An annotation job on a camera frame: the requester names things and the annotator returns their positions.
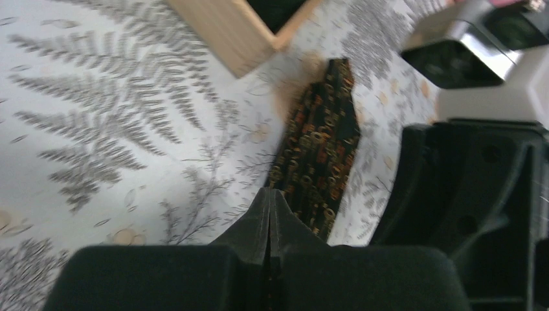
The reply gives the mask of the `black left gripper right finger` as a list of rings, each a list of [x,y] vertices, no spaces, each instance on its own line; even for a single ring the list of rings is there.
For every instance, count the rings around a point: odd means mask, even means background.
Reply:
[[[423,246],[329,246],[269,191],[271,310],[469,310],[456,268]]]

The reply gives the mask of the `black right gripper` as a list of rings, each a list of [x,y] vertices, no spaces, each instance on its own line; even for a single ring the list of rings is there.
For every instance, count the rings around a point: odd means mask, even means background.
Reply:
[[[443,251],[474,310],[547,310],[548,130],[465,119],[404,127],[371,243]]]

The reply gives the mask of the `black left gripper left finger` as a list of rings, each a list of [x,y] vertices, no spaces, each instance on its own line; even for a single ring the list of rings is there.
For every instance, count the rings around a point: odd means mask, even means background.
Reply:
[[[205,245],[89,246],[62,269],[45,310],[267,310],[271,190]]]

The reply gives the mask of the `black gold patterned tie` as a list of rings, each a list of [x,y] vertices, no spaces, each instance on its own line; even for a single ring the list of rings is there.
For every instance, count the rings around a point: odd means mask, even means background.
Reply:
[[[265,186],[282,192],[292,213],[327,241],[339,211],[361,131],[347,58],[328,61],[291,108]]]

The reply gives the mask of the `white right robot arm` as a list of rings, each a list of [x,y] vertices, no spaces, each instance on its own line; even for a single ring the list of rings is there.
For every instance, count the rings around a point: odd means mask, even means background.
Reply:
[[[440,88],[403,129],[371,243],[399,250],[390,310],[548,309],[548,3],[458,1],[400,52]]]

